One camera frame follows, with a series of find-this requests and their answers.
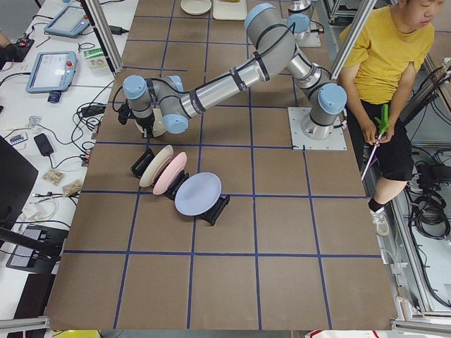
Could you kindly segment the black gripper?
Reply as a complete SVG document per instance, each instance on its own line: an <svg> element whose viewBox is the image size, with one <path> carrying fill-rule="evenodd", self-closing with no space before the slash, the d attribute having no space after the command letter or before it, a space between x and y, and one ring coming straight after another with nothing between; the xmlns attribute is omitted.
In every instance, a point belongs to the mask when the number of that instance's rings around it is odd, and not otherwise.
<svg viewBox="0 0 451 338"><path fill-rule="evenodd" d="M142 138L143 139L151 139L154 137L153 135L153 126L154 126L154 114L149 113L144 117L135 117L137 124L142 128Z"/></svg>

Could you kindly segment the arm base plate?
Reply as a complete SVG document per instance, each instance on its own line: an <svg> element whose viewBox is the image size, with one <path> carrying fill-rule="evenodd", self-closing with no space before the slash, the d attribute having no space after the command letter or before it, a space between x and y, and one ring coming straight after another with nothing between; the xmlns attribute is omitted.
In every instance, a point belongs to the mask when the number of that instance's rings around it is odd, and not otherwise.
<svg viewBox="0 0 451 338"><path fill-rule="evenodd" d="M321 41L317 32L302 32L294 34L299 48L320 48Z"/></svg>
<svg viewBox="0 0 451 338"><path fill-rule="evenodd" d="M340 117L331 125L317 125L308 107L288 107L288 120L294 150L346 151L347 145Z"/></svg>

